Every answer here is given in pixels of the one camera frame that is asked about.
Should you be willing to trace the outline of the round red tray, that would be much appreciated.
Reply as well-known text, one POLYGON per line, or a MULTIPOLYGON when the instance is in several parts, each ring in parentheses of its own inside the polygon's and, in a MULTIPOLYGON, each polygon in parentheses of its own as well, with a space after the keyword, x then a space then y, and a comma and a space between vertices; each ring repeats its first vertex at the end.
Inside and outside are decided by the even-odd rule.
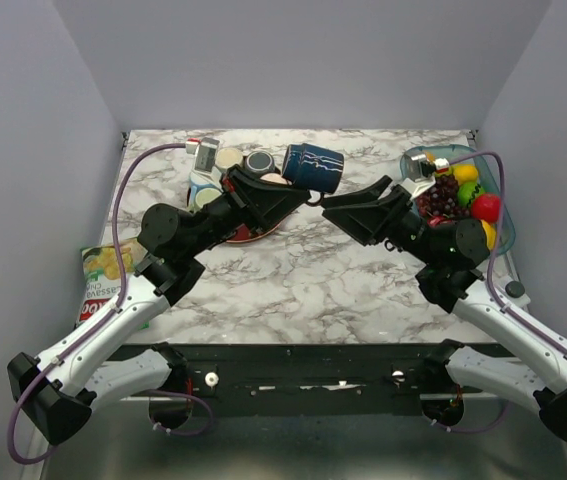
MULTIPOLYGON (((218 189, 222 192, 220 183, 218 181, 215 181, 215 182, 217 184, 216 189, 218 189)), ((189 183, 189 188, 188 188, 188 192, 187 192, 187 196, 186 196, 187 208, 188 208, 189 192, 190 192, 190 183, 189 183)), ((229 240, 229 242, 239 244, 239 243, 247 243, 247 242, 255 241, 258 238, 261 238, 263 236, 270 234, 274 230, 275 230, 275 227, 271 228, 269 231, 264 232, 264 233, 252 233, 246 226, 241 226, 241 227, 238 228, 238 230, 236 231, 234 236, 229 240)))

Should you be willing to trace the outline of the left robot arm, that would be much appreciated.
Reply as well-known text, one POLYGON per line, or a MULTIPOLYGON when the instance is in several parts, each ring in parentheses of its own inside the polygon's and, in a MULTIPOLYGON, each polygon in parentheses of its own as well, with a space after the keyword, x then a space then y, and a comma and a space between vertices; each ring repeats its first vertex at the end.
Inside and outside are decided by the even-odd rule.
POLYGON ((196 257, 242 226, 265 231, 309 201, 305 189, 262 181, 231 168, 220 196, 192 213, 158 203, 143 215, 138 243, 144 259, 107 303, 71 334, 35 356, 16 355, 8 377, 17 410, 52 446, 74 436, 101 407, 158 390, 177 393, 185 362, 166 346, 151 346, 113 365, 105 362, 137 329, 187 295, 205 268, 196 257))

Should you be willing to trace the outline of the light blue mug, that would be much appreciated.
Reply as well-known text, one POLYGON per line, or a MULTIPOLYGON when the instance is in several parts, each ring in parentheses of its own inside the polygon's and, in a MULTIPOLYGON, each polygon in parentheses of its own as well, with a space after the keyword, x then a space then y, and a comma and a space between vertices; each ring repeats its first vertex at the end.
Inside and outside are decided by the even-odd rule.
POLYGON ((216 182, 207 174, 192 170, 189 174, 190 192, 196 195, 199 190, 217 187, 216 182))

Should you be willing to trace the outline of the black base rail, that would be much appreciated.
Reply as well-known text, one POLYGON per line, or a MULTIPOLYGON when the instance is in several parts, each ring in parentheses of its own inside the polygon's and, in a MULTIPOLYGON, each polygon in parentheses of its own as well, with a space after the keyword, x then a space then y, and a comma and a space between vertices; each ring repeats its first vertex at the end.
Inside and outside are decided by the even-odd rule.
POLYGON ((174 344, 177 373, 163 392, 203 400, 195 415, 222 417, 415 415, 456 388, 435 356, 446 343, 174 344))

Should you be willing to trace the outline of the light green mug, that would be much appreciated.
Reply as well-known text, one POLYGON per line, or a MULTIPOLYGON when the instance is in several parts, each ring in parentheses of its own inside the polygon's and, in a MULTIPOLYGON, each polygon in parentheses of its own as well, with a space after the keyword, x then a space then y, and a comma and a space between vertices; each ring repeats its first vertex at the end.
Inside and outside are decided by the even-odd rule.
POLYGON ((192 213, 201 211, 207 204, 220 197, 222 192, 216 188, 191 189, 188 197, 188 210, 192 213))

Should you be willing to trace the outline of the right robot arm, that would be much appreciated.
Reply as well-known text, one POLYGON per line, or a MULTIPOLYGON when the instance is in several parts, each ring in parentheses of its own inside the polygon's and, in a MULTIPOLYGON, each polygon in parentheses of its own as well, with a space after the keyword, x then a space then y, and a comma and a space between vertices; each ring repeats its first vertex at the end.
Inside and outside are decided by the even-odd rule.
POLYGON ((423 379, 432 390, 470 386, 538 414, 567 442, 567 338, 517 306, 479 265, 491 255, 480 221, 435 226, 412 209, 412 195, 384 176, 372 186, 322 203, 323 216, 364 246, 382 243, 423 262, 417 276, 423 296, 470 322, 520 360, 511 366, 456 346, 427 362, 423 379))

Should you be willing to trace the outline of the cassava chips bag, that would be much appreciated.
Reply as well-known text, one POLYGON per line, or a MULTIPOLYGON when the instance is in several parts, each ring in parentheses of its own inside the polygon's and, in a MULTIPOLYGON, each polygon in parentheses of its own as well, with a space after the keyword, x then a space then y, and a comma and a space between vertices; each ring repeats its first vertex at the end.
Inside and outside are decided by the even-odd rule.
MULTIPOLYGON (((131 275, 145 257, 146 250, 135 238, 123 240, 120 249, 125 272, 131 275)), ((121 286, 121 275, 112 244, 83 249, 82 265, 86 288, 76 327, 116 296, 121 286)))

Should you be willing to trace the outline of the green striped melon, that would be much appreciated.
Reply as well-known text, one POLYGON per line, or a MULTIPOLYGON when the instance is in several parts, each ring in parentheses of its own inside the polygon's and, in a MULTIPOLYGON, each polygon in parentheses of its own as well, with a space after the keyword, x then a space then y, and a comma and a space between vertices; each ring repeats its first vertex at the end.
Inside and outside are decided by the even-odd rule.
POLYGON ((484 193, 484 188, 478 182, 465 182, 459 186, 457 191, 458 203, 461 207, 470 208, 472 203, 484 193))

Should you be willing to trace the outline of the dark grey mug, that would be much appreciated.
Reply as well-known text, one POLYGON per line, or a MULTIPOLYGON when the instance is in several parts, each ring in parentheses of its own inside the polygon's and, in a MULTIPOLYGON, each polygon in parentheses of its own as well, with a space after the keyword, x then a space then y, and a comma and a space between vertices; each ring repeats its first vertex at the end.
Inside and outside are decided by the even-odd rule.
POLYGON ((273 156, 265 151, 254 151, 247 155, 244 167, 251 173, 262 176, 276 170, 273 156))

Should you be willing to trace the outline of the teal plastic fruit bin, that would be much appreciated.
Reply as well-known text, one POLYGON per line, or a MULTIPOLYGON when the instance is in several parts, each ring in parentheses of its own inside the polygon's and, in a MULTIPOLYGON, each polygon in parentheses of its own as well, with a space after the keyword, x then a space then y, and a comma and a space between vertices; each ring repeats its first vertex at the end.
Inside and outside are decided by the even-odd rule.
MULTIPOLYGON (((449 144, 449 145, 435 145, 435 146, 416 146, 406 150, 404 153, 417 153, 417 152, 431 152, 436 158, 447 158, 455 159, 457 157, 465 157, 467 155, 473 154, 473 157, 463 161, 463 164, 473 164, 479 172, 478 183, 484 188, 488 193, 496 194, 501 196, 500 192, 500 180, 498 177, 493 175, 490 167, 491 160, 485 156, 476 155, 476 150, 461 144, 449 144)), ((399 156, 399 167, 401 175, 403 177, 403 165, 402 165, 402 155, 399 156)), ((500 235, 500 245, 497 251, 497 255, 505 255, 514 245, 516 239, 516 230, 512 219, 509 215, 507 207, 503 208, 503 221, 502 221, 502 232, 500 235)))

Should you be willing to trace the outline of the cream mug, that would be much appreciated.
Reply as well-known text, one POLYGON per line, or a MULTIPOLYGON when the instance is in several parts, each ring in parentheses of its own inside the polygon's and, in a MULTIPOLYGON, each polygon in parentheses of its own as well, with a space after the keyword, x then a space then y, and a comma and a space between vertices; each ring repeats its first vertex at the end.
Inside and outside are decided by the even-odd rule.
POLYGON ((234 147, 223 147, 217 150, 215 156, 215 167, 222 173, 229 168, 242 165, 244 161, 243 153, 234 147))

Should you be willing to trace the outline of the yellow fruit lower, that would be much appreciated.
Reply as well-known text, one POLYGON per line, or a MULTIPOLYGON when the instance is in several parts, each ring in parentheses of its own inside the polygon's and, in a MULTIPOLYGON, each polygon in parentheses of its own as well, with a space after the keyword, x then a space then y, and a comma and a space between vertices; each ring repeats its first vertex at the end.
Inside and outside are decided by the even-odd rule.
POLYGON ((485 220, 481 221, 481 225, 485 232, 487 248, 492 251, 496 246, 497 230, 492 224, 485 220))

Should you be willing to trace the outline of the dark blue mug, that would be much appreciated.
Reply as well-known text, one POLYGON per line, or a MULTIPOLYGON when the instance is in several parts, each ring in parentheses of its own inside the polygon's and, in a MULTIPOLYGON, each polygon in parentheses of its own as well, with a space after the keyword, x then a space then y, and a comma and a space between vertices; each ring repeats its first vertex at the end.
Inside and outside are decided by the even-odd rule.
POLYGON ((303 203, 318 206, 326 194, 333 194, 339 186, 344 170, 344 156, 336 151, 308 143, 290 144, 284 155, 282 177, 295 193, 287 205, 296 209, 303 203))

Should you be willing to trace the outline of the pink mug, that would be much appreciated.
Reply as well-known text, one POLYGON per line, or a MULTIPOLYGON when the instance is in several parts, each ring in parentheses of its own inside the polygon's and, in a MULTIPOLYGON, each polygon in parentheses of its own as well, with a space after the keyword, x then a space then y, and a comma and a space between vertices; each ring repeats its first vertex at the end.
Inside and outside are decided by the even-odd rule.
POLYGON ((288 185, 289 184, 289 182, 286 179, 284 179, 280 174, 275 173, 275 172, 264 174, 263 176, 260 177, 260 180, 264 181, 264 182, 279 184, 279 185, 288 185))

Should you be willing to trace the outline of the white box with knob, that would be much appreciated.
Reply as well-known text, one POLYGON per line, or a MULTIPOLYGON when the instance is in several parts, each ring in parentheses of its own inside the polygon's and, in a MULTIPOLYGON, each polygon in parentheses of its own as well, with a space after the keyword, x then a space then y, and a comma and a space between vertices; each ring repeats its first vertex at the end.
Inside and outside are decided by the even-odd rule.
POLYGON ((531 303, 531 299, 520 281, 510 277, 503 277, 497 279, 494 286, 502 300, 512 303, 519 308, 526 309, 531 303))

